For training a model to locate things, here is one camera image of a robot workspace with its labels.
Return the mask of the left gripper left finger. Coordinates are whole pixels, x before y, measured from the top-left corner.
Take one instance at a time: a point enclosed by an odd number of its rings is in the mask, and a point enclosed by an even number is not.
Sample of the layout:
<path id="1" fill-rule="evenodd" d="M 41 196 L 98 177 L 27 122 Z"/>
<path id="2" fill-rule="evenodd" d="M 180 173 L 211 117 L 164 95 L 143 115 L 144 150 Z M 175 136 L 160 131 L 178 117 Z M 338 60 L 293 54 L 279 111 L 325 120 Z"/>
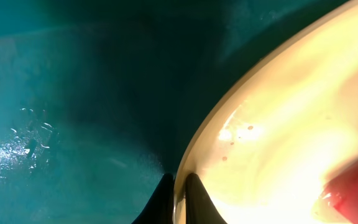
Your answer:
<path id="1" fill-rule="evenodd" d="M 172 224 L 173 187 L 173 175 L 164 174 L 146 206 L 132 224 Z"/>

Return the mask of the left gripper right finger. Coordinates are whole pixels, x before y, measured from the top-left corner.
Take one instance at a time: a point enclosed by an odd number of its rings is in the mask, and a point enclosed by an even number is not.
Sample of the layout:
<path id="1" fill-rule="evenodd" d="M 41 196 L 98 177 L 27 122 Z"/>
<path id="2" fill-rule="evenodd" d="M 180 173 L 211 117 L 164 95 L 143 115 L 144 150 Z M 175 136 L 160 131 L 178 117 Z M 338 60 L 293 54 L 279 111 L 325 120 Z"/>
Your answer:
<path id="1" fill-rule="evenodd" d="M 185 180 L 185 200 L 186 224 L 227 224 L 195 173 Z"/>

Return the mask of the yellow plate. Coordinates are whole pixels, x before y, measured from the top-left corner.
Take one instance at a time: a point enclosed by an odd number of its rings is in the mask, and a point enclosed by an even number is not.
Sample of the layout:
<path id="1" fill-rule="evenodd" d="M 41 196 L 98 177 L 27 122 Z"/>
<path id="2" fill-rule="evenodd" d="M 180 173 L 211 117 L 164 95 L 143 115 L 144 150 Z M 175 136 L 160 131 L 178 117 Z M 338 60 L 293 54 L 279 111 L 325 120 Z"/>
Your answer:
<path id="1" fill-rule="evenodd" d="M 191 139 L 173 222 L 197 175 L 226 223 L 345 223 L 320 199 L 358 158 L 358 1 L 320 18 L 249 70 Z"/>

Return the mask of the orange sponge with green pad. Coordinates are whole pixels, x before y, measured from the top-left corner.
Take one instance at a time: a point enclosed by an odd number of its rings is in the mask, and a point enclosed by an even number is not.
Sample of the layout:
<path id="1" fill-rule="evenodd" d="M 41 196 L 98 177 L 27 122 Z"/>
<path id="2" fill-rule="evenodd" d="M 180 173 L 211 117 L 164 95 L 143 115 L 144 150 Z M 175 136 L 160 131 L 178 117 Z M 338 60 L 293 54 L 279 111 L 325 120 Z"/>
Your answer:
<path id="1" fill-rule="evenodd" d="M 358 159 L 328 182 L 321 196 L 345 219 L 358 224 Z"/>

